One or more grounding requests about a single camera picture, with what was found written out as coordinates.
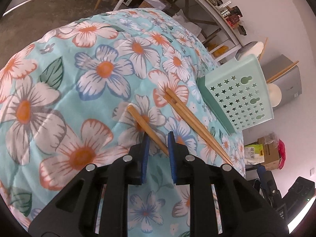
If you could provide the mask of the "floral turquoise tablecloth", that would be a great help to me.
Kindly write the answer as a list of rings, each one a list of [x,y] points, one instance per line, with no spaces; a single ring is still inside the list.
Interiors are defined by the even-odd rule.
[[[157,9],[98,14],[53,29],[1,70],[1,197],[18,225],[32,220],[86,165],[111,164],[142,141],[133,106],[156,135],[207,164],[223,159],[164,99],[171,89],[245,174],[241,132],[228,134],[197,79],[217,63]]]

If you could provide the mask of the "yellow green package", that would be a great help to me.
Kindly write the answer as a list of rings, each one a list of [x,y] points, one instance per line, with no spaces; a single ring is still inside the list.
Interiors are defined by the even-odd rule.
[[[265,162],[262,144],[250,144],[244,147],[245,164],[257,165]]]

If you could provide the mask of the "red plastic bag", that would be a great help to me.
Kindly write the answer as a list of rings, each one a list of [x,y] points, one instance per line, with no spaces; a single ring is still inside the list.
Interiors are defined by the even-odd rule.
[[[278,154],[280,157],[278,168],[281,170],[281,169],[283,169],[284,164],[285,164],[285,160],[286,160],[285,144],[281,139],[279,139],[279,141],[278,141]]]

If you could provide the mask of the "long wooden chopstick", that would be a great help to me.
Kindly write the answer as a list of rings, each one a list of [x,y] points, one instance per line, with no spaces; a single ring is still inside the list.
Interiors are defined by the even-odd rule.
[[[287,73],[288,71],[290,71],[294,66],[296,66],[299,63],[299,61],[295,61],[292,64],[290,64],[289,66],[287,66],[285,69],[281,70],[280,72],[278,72],[277,74],[273,75],[272,77],[270,77],[269,79],[266,80],[267,84],[272,83],[273,81],[275,81],[276,79],[278,79],[279,77],[281,77],[282,75],[284,75],[285,73]]]

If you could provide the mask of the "white spoon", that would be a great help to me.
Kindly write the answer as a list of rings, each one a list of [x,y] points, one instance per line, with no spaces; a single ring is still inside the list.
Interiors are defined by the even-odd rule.
[[[271,106],[277,107],[282,100],[282,92],[276,84],[267,84]]]

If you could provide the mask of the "grey refrigerator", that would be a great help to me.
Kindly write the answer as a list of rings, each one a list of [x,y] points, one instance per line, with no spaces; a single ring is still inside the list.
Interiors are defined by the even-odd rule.
[[[287,56],[281,54],[270,62],[264,64],[262,66],[262,71],[266,80],[268,80],[282,70],[285,70],[291,64],[293,64],[293,61]],[[273,110],[279,109],[280,107],[290,103],[292,100],[302,94],[302,82],[297,64],[291,67],[291,69],[288,69],[277,79],[272,81],[272,83],[276,84],[282,93],[280,104],[274,107]]]

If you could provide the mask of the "cardboard box on floor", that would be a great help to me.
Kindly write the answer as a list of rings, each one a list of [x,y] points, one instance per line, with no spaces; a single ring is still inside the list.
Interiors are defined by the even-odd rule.
[[[279,167],[280,155],[278,153],[278,138],[275,133],[270,133],[258,139],[263,146],[265,161],[262,163],[268,171],[276,170]]]

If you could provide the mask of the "short wooden chopstick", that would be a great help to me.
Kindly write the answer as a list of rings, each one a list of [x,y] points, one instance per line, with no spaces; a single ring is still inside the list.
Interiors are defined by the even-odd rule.
[[[265,49],[266,49],[266,46],[267,46],[267,42],[268,42],[268,38],[265,39],[265,42],[264,42],[264,44],[263,44],[263,49],[262,49],[262,51],[261,51],[261,54],[260,54],[259,57],[258,57],[258,61],[259,61],[259,62],[261,61],[261,59],[262,59],[262,57],[263,57],[263,55],[264,55],[264,52],[265,52]]]

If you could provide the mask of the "grey metal ladle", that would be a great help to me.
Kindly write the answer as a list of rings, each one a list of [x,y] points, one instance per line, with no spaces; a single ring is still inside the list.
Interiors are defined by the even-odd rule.
[[[261,54],[261,51],[263,49],[263,42],[261,41],[252,41],[246,45],[244,45],[243,47],[241,47],[236,55],[235,58],[237,60],[241,60],[244,57],[248,56],[248,55],[255,55],[256,57],[259,57],[259,55]]]

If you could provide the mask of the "wooden chopstick gripper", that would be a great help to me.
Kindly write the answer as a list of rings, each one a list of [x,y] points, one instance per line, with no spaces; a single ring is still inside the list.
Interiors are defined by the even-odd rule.
[[[145,133],[158,145],[158,147],[163,151],[166,156],[169,156],[167,146],[162,142],[162,140],[157,136],[157,134],[151,129],[151,127],[146,123],[145,119],[138,113],[133,105],[127,107],[127,111],[132,115],[140,127]]]

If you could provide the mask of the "white wooden-top desk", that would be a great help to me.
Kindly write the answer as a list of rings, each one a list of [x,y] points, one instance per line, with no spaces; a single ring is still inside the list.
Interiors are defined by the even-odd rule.
[[[179,10],[189,22],[201,27],[200,37],[216,62],[223,64],[232,59],[243,44],[233,28],[222,16],[220,9],[209,0],[161,0],[169,5],[165,12],[173,16]]]

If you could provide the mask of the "mint green utensil holder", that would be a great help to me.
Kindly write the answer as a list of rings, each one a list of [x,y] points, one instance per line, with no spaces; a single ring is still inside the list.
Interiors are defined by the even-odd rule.
[[[255,55],[229,60],[198,78],[197,86],[229,134],[274,118],[267,83]]]

